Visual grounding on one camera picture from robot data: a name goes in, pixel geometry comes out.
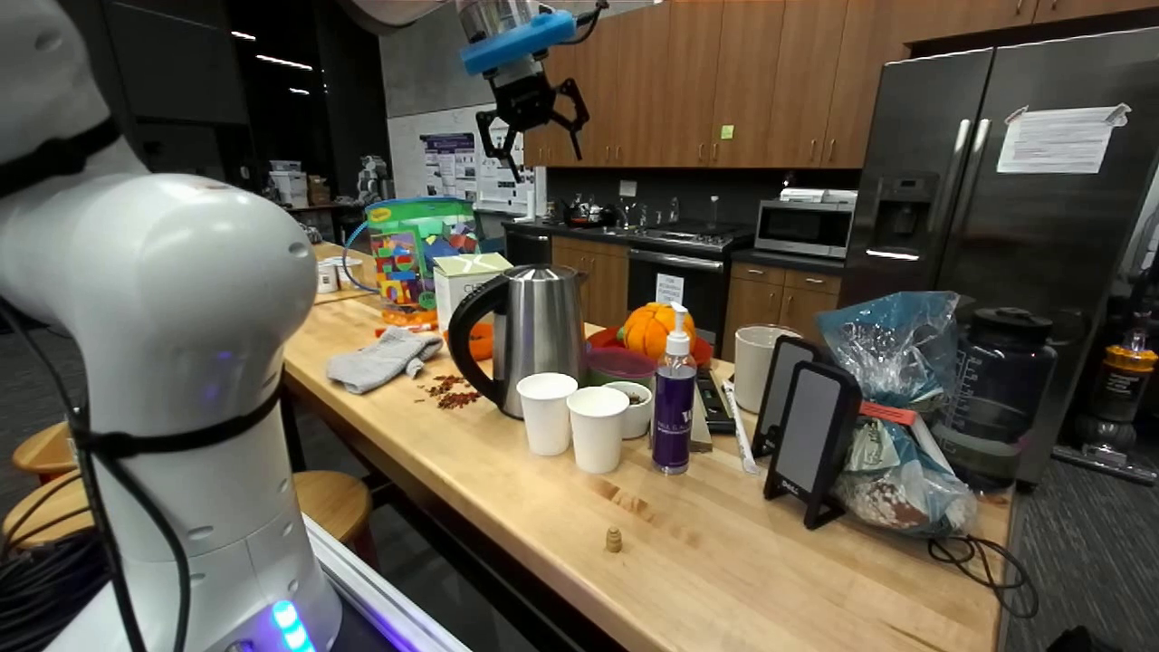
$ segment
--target white box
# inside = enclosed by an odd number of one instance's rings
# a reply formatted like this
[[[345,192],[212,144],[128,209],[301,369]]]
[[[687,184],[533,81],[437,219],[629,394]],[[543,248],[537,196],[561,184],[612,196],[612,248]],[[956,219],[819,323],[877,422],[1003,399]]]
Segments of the white box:
[[[437,329],[448,325],[448,317],[460,307],[460,302],[504,277],[509,261],[504,255],[460,255],[460,256],[433,256],[433,311],[437,311]]]

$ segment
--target silver kettle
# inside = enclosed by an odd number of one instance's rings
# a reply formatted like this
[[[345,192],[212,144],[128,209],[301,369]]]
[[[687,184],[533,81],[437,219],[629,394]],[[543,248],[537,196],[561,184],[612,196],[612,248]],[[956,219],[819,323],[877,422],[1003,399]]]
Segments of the silver kettle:
[[[491,311],[491,377],[469,359],[469,325]],[[448,357],[504,413],[521,422],[515,386],[533,372],[583,377],[580,277],[509,267],[473,285],[445,325]]]

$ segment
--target refrigerator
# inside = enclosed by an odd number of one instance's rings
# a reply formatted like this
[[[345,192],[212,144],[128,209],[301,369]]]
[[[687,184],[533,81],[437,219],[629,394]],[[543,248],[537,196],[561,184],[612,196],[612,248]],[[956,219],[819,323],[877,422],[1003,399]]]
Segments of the refrigerator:
[[[1159,31],[976,47],[881,70],[839,306],[956,290],[1054,323],[1020,437],[1035,487],[1113,285],[1153,249]]]

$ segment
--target microwave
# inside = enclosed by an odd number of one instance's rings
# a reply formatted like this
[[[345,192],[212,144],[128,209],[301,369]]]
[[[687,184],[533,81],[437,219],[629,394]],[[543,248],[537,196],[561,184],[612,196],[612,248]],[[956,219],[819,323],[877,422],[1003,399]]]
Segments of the microwave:
[[[854,192],[823,192],[819,201],[760,201],[752,248],[770,255],[844,261],[854,202]]]

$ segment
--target backsplash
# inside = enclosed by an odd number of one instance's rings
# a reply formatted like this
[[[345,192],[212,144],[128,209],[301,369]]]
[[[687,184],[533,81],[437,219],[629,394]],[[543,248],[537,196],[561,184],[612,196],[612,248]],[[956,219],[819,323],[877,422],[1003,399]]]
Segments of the backsplash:
[[[548,201],[557,209],[577,196],[617,202],[620,183],[637,183],[647,221],[677,201],[679,221],[701,225],[708,196],[720,196],[724,225],[752,225],[755,202],[774,201],[784,179],[795,188],[857,188],[857,172],[548,172]]]

